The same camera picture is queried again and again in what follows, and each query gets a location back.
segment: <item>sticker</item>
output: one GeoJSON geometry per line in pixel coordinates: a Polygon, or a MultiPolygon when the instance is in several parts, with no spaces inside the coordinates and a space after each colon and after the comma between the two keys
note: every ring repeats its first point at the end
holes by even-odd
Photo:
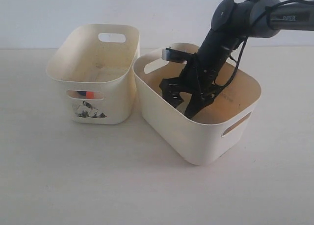
{"type": "Polygon", "coordinates": [[[82,118],[106,118],[107,116],[99,111],[97,108],[93,107],[90,103],[83,101],[82,105],[79,105],[75,111],[77,117],[82,118]]]}

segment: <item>white table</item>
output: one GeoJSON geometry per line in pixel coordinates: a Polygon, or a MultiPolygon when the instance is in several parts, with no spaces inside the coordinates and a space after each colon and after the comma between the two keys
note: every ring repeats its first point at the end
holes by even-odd
{"type": "Polygon", "coordinates": [[[0,51],[1,225],[314,224],[314,48],[246,48],[262,85],[241,141],[186,163],[141,117],[69,120],[45,68],[55,50],[0,51]]]}

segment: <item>white wall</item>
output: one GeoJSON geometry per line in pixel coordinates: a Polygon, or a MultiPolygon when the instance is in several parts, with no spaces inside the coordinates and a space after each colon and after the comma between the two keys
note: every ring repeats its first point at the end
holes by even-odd
{"type": "MultiPolygon", "coordinates": [[[[72,30],[90,23],[135,26],[146,48],[173,42],[200,44],[221,1],[0,0],[0,48],[57,48],[72,30]]],[[[314,45],[314,32],[281,31],[272,39],[250,43],[314,45]]]]}

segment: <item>plastic storage bin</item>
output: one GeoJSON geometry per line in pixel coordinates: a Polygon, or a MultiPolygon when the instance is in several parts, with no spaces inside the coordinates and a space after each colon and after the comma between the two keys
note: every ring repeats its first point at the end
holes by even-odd
{"type": "MultiPolygon", "coordinates": [[[[189,53],[199,48],[187,43],[170,47],[189,53]]],[[[261,87],[238,70],[214,103],[190,120],[183,115],[190,96],[181,93],[185,102],[175,109],[162,98],[159,88],[163,78],[178,76],[184,64],[163,61],[161,54],[162,48],[149,52],[138,58],[133,67],[142,116],[187,162],[210,164],[240,140],[261,97],[261,87]]],[[[234,66],[226,63],[217,83],[224,84],[233,71],[234,66]]]]}
{"type": "Polygon", "coordinates": [[[131,114],[136,93],[132,66],[138,57],[136,28],[83,25],[49,61],[47,75],[72,120],[118,124],[131,114]]]}

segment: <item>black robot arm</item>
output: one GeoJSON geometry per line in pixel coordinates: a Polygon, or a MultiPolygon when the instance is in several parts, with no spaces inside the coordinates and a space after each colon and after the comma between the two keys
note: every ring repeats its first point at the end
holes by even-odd
{"type": "Polygon", "coordinates": [[[195,54],[165,49],[162,58],[186,65],[178,77],[163,79],[159,85],[163,98],[174,108],[190,93],[185,116],[194,117],[212,104],[236,75],[243,50],[250,37],[270,38],[280,30],[314,30],[314,1],[247,0],[235,3],[224,0],[217,7],[205,40],[195,54]],[[242,45],[233,75],[224,85],[215,80],[231,53],[242,45]]]}

